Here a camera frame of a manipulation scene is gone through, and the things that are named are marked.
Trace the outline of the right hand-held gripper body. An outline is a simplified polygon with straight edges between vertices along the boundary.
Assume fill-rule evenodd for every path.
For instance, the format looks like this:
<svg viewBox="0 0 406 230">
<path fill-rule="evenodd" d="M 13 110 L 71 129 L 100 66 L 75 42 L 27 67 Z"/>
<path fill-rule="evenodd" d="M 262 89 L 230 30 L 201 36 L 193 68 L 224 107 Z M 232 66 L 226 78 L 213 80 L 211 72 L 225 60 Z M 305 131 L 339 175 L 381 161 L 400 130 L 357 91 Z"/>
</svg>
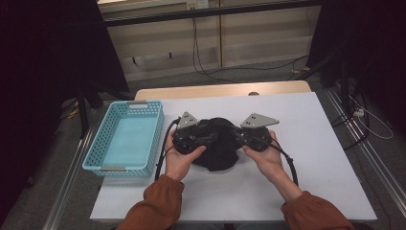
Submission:
<svg viewBox="0 0 406 230">
<path fill-rule="evenodd" d="M 250 149 L 262 152 L 272 143 L 268 127 L 278 124 L 280 121 L 258 113 L 249 115 L 240 125 L 242 133 L 238 136 L 245 137 Z"/>
</svg>

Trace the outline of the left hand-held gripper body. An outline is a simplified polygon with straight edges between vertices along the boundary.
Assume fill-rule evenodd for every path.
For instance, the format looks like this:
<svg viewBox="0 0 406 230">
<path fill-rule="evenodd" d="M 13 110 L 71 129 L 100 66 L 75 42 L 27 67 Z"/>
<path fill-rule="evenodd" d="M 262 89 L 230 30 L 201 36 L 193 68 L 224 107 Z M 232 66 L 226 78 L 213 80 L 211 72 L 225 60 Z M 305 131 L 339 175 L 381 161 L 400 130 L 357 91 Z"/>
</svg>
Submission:
<svg viewBox="0 0 406 230">
<path fill-rule="evenodd" d="M 202 121 L 198 121 L 189 112 L 185 111 L 180 118 L 180 121 L 173 133 L 172 142 L 177 151 L 182 154 L 192 153 L 200 146 L 209 148 L 212 143 L 195 143 L 195 139 L 198 137 L 205 137 L 210 135 L 216 135 L 218 139 L 218 133 L 216 131 L 211 132 L 199 132 L 198 126 L 208 125 Z"/>
</svg>

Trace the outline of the black tank top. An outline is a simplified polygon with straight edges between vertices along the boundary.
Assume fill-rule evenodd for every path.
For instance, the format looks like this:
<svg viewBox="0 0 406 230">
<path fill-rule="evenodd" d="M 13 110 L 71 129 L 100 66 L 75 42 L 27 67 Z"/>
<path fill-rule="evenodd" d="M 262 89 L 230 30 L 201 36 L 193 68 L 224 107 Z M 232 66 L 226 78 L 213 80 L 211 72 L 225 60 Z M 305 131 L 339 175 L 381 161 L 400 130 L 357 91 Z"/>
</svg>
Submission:
<svg viewBox="0 0 406 230">
<path fill-rule="evenodd" d="M 236 136 L 229 126 L 233 124 L 224 118 L 201 120 L 212 126 L 212 131 L 218 133 L 218 139 L 193 161 L 194 165 L 206 168 L 209 172 L 225 171 L 234 166 L 238 160 L 237 150 L 241 146 L 236 142 Z"/>
</svg>

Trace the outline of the light blue plastic basket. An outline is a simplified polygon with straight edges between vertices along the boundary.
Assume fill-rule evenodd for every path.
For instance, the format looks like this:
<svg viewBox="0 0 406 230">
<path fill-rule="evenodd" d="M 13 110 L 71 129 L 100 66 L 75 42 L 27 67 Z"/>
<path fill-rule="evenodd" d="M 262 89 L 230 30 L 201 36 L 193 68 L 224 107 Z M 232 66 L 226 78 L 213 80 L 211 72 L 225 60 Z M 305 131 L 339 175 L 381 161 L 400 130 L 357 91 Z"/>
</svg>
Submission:
<svg viewBox="0 0 406 230">
<path fill-rule="evenodd" d="M 160 101 L 112 103 L 82 168 L 103 177 L 151 177 L 164 119 Z"/>
</svg>

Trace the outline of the person's left hand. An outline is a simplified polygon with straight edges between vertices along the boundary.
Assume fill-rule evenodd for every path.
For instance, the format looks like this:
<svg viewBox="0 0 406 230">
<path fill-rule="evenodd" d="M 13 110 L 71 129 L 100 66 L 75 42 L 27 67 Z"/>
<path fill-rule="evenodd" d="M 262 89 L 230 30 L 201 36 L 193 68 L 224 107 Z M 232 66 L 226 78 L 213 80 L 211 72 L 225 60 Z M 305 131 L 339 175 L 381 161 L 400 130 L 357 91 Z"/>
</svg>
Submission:
<svg viewBox="0 0 406 230">
<path fill-rule="evenodd" d="M 206 150 L 206 147 L 200 146 L 192 153 L 182 154 L 178 152 L 174 147 L 174 144 L 172 142 L 173 133 L 173 130 L 169 132 L 169 137 L 167 138 L 165 144 L 165 175 L 173 180 L 181 181 L 187 175 L 192 162 Z"/>
</svg>

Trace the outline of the person's right hand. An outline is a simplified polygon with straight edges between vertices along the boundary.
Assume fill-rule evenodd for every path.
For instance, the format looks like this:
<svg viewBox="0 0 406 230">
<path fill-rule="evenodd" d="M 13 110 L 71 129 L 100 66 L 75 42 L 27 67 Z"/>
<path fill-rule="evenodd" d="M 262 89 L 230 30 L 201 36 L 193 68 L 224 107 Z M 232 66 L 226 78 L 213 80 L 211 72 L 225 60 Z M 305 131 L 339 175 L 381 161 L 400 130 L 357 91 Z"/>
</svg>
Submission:
<svg viewBox="0 0 406 230">
<path fill-rule="evenodd" d="M 242 147 L 245 154 L 253 159 L 259 171 L 274 185 L 285 175 L 282 166 L 281 154 L 278 150 L 268 148 L 263 152 L 250 149 L 248 146 Z"/>
</svg>

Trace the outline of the white table cover sheet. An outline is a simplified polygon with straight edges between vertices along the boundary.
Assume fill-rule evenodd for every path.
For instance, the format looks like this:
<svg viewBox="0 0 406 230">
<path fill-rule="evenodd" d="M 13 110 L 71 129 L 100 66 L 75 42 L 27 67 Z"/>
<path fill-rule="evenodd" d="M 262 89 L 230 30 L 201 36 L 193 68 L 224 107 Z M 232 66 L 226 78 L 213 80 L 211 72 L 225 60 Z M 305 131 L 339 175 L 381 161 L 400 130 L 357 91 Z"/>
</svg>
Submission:
<svg viewBox="0 0 406 230">
<path fill-rule="evenodd" d="M 300 187 L 332 202 L 348 219 L 376 218 L 315 93 L 165 100 L 163 108 L 167 123 L 185 111 L 197 119 L 222 117 L 235 125 L 252 113 L 277 119 L 273 129 L 293 159 Z M 183 222 L 282 219 L 280 194 L 246 155 L 226 172 L 193 166 L 183 182 Z"/>
</svg>

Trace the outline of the beige cabinet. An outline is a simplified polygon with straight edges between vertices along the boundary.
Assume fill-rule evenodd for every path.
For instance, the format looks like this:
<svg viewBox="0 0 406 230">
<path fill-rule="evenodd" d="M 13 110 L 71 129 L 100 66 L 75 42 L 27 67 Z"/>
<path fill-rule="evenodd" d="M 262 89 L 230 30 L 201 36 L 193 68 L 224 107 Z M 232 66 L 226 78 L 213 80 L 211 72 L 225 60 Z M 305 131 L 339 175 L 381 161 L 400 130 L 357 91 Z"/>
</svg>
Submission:
<svg viewBox="0 0 406 230">
<path fill-rule="evenodd" d="M 104 19 L 191 11 L 190 0 L 97 0 Z M 283 0 L 209 0 L 208 9 Z M 110 27 L 128 81 L 306 55 L 319 6 Z"/>
</svg>

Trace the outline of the black metal stand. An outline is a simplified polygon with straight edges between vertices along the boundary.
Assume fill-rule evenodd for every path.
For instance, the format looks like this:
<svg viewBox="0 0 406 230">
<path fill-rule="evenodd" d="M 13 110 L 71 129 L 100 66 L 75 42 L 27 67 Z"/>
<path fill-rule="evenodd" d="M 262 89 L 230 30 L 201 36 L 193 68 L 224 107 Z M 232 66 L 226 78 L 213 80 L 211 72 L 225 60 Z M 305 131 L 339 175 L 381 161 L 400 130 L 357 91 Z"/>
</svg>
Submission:
<svg viewBox="0 0 406 230">
<path fill-rule="evenodd" d="M 345 59 L 337 52 L 329 54 L 297 77 L 297 81 L 305 81 L 314 74 L 319 75 L 324 88 L 339 86 L 341 105 L 345 113 L 350 114 L 349 71 Z"/>
<path fill-rule="evenodd" d="M 89 129 L 89 121 L 87 116 L 86 105 L 89 104 L 91 108 L 101 108 L 103 106 L 103 100 L 100 93 L 107 93 L 121 101 L 132 101 L 130 96 L 114 90 L 113 88 L 97 83 L 95 81 L 89 80 L 81 82 L 77 87 L 77 96 L 79 107 L 79 118 L 81 125 L 81 135 L 83 138 Z"/>
</svg>

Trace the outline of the black metal bar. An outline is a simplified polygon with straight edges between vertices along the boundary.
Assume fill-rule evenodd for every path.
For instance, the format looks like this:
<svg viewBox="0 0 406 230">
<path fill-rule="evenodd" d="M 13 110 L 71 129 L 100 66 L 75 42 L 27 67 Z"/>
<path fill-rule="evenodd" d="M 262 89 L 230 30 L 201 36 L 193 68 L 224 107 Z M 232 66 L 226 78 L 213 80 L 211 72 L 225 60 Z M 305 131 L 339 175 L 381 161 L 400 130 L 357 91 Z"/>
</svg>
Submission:
<svg viewBox="0 0 406 230">
<path fill-rule="evenodd" d="M 176 11 L 142 16 L 113 17 L 112 19 L 104 19 L 102 24 L 106 27 L 117 27 L 218 15 L 287 10 L 321 6 L 324 1 L 325 0 L 284 0 L 273 3 L 219 7 L 206 10 Z"/>
</svg>

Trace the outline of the black curtain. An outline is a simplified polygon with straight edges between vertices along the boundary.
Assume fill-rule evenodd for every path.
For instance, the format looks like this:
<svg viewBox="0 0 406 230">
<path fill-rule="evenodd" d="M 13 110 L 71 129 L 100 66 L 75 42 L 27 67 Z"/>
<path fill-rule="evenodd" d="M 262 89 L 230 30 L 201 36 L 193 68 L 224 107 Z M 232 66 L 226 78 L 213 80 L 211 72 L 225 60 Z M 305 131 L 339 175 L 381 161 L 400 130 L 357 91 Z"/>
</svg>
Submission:
<svg viewBox="0 0 406 230">
<path fill-rule="evenodd" d="M 406 134 L 406 0 L 324 0 L 306 66 L 329 55 L 322 83 L 331 86 L 341 62 L 358 87 Z"/>
<path fill-rule="evenodd" d="M 127 89 L 98 0 L 0 0 L 0 223 L 43 159 L 62 104 Z"/>
</svg>

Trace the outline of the aluminium floor rail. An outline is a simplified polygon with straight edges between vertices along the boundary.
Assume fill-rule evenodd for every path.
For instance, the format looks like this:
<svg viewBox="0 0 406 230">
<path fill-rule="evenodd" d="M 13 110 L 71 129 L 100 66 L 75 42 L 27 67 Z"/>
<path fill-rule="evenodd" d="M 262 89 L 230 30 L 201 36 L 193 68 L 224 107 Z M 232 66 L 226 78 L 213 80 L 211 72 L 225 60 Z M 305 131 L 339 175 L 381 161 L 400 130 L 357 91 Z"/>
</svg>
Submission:
<svg viewBox="0 0 406 230">
<path fill-rule="evenodd" d="M 395 203 L 401 215 L 406 219 L 406 190 L 396 180 L 388 166 L 384 163 L 379 152 L 375 149 L 373 144 L 368 140 L 372 130 L 365 125 L 360 118 L 354 115 L 347 115 L 341 105 L 341 99 L 334 90 L 327 91 L 328 98 L 331 100 L 335 109 L 340 115 L 340 119 L 350 132 L 355 140 L 353 144 L 346 147 L 346 150 L 353 150 L 355 147 L 360 148 L 361 152 L 365 155 L 369 165 L 373 168 L 376 175 L 379 177 L 386 191 L 390 195 L 392 201 Z"/>
<path fill-rule="evenodd" d="M 84 158 L 84 152 L 90 142 L 90 125 L 83 138 L 79 138 L 79 144 L 76 148 L 70 167 L 63 179 L 63 183 L 57 193 L 56 200 L 51 208 L 48 217 L 42 227 L 42 230 L 57 230 L 62 219 L 64 210 L 73 191 L 76 178 L 81 169 L 81 162 Z"/>
</svg>

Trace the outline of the white wall socket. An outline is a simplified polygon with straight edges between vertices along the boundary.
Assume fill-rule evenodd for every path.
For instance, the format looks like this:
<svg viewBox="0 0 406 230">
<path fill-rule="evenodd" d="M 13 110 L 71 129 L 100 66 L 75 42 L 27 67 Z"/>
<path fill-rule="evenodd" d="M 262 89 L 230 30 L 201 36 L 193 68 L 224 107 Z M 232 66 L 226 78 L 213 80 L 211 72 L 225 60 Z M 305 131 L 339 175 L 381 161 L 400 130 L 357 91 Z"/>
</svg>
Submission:
<svg viewBox="0 0 406 230">
<path fill-rule="evenodd" d="M 209 7 L 209 0 L 190 0 L 186 3 L 188 10 L 203 10 Z"/>
</svg>

